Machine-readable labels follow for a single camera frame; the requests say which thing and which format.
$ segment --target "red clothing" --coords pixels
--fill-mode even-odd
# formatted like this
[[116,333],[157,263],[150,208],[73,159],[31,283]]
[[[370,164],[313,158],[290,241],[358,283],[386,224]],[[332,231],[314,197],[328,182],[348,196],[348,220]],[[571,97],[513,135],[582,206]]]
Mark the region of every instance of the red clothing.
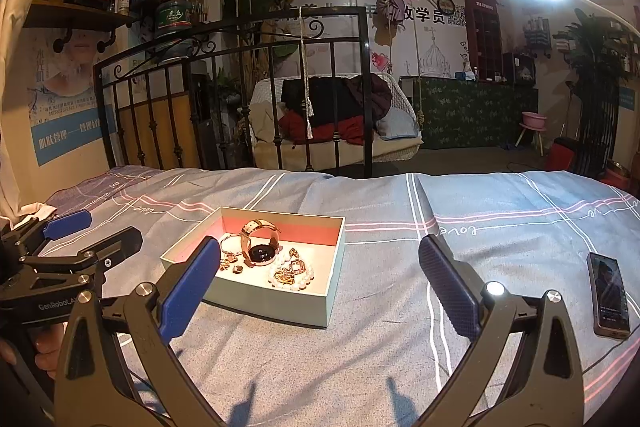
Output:
[[[305,143],[306,121],[295,111],[289,110],[278,120],[278,125],[285,138],[291,140],[295,145]],[[334,139],[334,124],[327,123],[312,127],[313,139],[309,143],[331,142]],[[338,122],[338,132],[340,139],[354,145],[364,145],[364,118],[354,116]]]

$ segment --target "blue gripper pad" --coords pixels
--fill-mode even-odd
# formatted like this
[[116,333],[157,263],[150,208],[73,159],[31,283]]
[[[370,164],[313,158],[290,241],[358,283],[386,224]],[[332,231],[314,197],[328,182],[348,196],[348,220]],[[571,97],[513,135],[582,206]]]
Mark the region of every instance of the blue gripper pad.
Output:
[[426,235],[418,247],[420,268],[447,312],[456,333],[471,342],[480,335],[479,303],[436,240]]
[[74,232],[88,229],[91,226],[91,213],[88,210],[78,210],[66,216],[60,216],[49,221],[42,233],[45,239],[55,241]]
[[220,267],[220,245],[212,237],[205,237],[196,250],[195,256],[185,261],[189,266],[162,304],[161,322],[158,328],[165,344],[180,337],[209,288]]

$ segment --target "green floral counter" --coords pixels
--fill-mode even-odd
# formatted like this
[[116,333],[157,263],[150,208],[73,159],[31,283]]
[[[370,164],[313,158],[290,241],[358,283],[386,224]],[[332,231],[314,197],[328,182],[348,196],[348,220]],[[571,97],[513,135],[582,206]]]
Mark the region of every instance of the green floral counter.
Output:
[[426,149],[513,144],[521,131],[522,112],[538,111],[538,90],[534,87],[432,76],[403,76],[401,80],[414,81],[416,111],[418,80],[422,83],[422,147]]

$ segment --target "jewelry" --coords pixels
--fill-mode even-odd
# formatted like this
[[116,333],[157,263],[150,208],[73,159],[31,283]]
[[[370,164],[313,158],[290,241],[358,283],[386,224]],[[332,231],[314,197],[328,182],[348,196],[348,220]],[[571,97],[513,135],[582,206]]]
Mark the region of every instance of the jewelry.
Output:
[[220,245],[220,251],[225,255],[225,258],[220,262],[220,268],[219,270],[226,270],[227,268],[229,268],[229,266],[235,262],[238,261],[238,254],[225,250],[224,248],[222,248],[222,244],[227,240],[230,239],[231,237],[239,237],[240,234],[239,233],[231,233],[229,235],[227,235],[224,239],[222,239],[222,241],[220,241],[219,245]]
[[[297,282],[296,275],[304,274]],[[302,261],[295,248],[289,253],[276,254],[274,266],[269,271],[269,282],[272,287],[294,292],[305,289],[314,279],[314,269],[308,261]]]
[[230,262],[230,263],[235,263],[238,260],[238,254],[225,250],[224,248],[222,248],[222,244],[227,240],[227,239],[231,239],[232,237],[240,237],[239,233],[230,233],[229,235],[227,235],[224,239],[222,239],[222,241],[220,241],[219,245],[220,245],[220,251],[225,255],[225,258]]
[[[262,252],[256,258],[258,259],[256,263],[256,260],[252,259],[252,257],[249,255],[249,251],[251,250],[251,235],[252,233],[260,229],[271,230],[269,246],[273,248],[274,255],[271,257],[270,253]],[[275,259],[275,253],[278,251],[279,238],[280,230],[278,230],[278,228],[269,221],[265,221],[264,219],[252,219],[251,221],[249,221],[246,225],[244,225],[244,227],[242,227],[242,230],[240,232],[240,247],[242,248],[242,255],[244,256],[246,263],[249,266],[265,266],[272,263]]]

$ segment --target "qr code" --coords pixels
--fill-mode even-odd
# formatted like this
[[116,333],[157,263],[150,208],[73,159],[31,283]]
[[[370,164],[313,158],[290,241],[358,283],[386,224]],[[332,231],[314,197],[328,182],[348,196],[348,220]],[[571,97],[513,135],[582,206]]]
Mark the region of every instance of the qr code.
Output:
[[456,4],[456,10],[453,12],[453,15],[447,17],[447,24],[466,26],[465,7]]

